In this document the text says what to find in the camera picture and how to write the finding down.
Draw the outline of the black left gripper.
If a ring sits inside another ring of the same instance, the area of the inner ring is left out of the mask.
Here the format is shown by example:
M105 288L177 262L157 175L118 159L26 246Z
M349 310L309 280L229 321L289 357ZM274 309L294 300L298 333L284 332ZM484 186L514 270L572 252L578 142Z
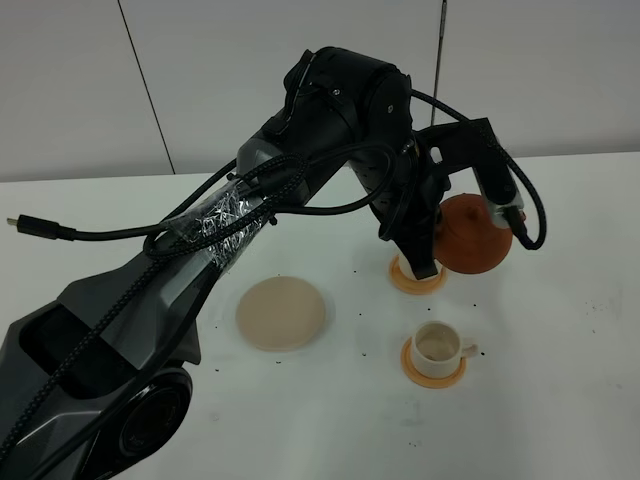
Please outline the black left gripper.
M398 169L391 184L399 191L389 200L377 201L372 210L380 221L379 237L398 240L413 277L425 280L438 273L433 232L439 203L451 188L450 176L467 169L474 173L480 166L509 166L486 118L428 127L415 132L414 140L408 170ZM521 213L516 207L505 211L512 233L510 221Z

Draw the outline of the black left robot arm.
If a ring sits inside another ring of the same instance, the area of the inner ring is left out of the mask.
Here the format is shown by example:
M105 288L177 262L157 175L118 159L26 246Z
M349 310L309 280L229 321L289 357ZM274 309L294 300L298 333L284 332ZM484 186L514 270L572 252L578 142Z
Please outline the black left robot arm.
M486 119L457 111L415 130L419 97L395 65L337 47L306 51L283 108L162 221L86 232L22 215L49 240L140 237L124 266L69 284L13 322L1 347L1 475L109 479L158 451L191 400L196 317L214 285L281 214L369 208L418 279L436 271L450 176L472 170L493 226L528 249L521 191L531 182Z

